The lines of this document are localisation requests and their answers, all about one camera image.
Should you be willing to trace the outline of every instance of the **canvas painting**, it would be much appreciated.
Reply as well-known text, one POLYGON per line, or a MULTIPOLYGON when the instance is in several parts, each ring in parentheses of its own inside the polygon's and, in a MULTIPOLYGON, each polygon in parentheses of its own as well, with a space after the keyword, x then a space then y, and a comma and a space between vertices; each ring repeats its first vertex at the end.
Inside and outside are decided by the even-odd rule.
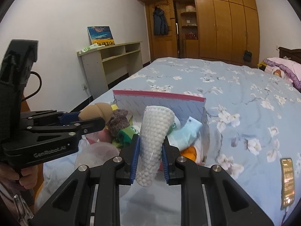
POLYGON ((91 26, 88 27, 88 32, 92 44, 97 43, 101 45, 115 45, 111 30, 109 26, 91 26))

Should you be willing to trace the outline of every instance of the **white wall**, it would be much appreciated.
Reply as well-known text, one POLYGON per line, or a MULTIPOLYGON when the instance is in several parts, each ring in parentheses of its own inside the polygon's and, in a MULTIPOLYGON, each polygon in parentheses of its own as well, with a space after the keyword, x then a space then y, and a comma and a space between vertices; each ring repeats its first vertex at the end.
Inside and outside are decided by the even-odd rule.
POLYGON ((256 0, 260 27, 259 61, 279 57, 278 47, 301 48, 301 21, 287 0, 256 0))
MULTIPOLYGON (((11 39, 39 41, 33 71, 43 81, 28 100, 34 110, 70 111, 88 97, 76 52, 90 45, 87 26, 110 26, 115 43, 143 41, 143 63, 150 61, 144 5, 137 0, 15 0, 0 23, 0 60, 11 39)), ((39 82, 31 76, 24 95, 39 82)))

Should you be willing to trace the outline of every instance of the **wall outlet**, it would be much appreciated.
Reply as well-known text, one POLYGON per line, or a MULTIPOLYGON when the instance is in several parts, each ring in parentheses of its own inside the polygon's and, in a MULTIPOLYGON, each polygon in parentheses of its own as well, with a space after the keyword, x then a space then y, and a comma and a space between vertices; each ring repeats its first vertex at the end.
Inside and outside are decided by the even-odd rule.
POLYGON ((88 89, 88 86, 86 84, 82 84, 82 90, 85 91, 88 89))

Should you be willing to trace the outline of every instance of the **light blue package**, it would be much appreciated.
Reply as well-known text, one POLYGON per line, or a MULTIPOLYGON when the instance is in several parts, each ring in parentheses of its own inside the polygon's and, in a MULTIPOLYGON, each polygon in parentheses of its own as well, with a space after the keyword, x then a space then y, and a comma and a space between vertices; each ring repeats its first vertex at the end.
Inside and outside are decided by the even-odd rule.
POLYGON ((168 142, 180 151, 187 149, 196 140, 201 127, 201 122, 189 117, 184 127, 167 135, 168 142))

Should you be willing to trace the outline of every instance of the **bed headboard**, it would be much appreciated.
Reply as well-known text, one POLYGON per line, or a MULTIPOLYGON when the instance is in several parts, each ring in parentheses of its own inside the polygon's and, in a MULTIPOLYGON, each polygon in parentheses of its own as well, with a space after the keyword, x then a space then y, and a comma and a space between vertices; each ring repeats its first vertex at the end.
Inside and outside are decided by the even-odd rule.
POLYGON ((283 58, 284 56, 301 64, 301 49, 290 50, 290 49, 287 49, 284 47, 280 47, 279 48, 279 57, 283 58))

